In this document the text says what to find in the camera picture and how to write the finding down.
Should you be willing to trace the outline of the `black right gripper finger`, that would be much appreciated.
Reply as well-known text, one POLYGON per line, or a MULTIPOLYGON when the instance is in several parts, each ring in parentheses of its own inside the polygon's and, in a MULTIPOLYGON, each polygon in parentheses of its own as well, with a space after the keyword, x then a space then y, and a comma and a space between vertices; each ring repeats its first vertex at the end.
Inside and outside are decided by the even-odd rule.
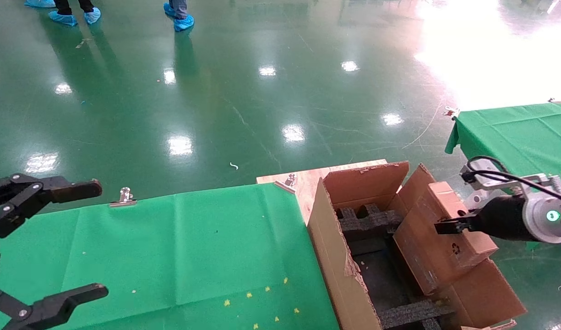
POLYGON ((435 230, 439 235, 460 234, 465 230, 472 231, 472 217, 460 216, 454 219, 445 219, 435 223, 435 230))

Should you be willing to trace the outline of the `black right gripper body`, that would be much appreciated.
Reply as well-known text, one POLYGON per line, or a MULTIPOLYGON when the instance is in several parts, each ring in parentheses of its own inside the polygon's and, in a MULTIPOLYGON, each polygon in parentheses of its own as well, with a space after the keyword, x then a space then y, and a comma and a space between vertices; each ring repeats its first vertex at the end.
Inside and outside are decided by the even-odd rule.
POLYGON ((529 242, 531 233, 523 220, 523 196, 498 196, 469 216, 469 231, 511 242, 529 242))

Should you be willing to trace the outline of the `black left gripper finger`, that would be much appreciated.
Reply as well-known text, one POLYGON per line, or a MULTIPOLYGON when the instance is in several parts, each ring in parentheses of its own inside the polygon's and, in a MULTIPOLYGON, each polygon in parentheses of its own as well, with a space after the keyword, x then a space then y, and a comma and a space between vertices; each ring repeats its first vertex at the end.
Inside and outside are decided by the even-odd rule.
POLYGON ((6 238, 50 203, 102 195, 96 180, 69 182, 62 176, 35 178, 21 173, 0 178, 0 238, 6 238))
POLYGON ((0 290, 0 312, 10 317, 4 330, 47 330, 66 324, 77 306, 102 299, 109 289, 99 283, 63 291, 27 305, 0 290))

